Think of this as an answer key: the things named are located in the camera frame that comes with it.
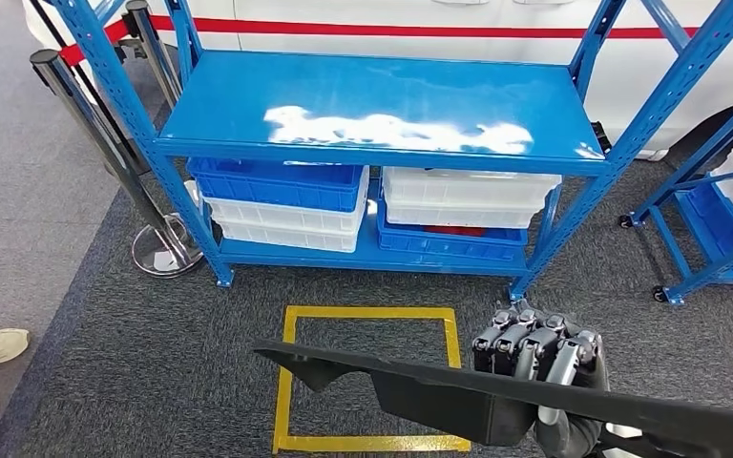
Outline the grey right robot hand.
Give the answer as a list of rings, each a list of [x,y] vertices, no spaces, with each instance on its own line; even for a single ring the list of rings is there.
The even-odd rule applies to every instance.
[[[531,307],[495,312],[472,341],[473,369],[526,381],[609,390],[601,336]],[[514,446],[529,431],[548,457],[596,457],[603,423],[565,410],[495,397],[488,444]]]

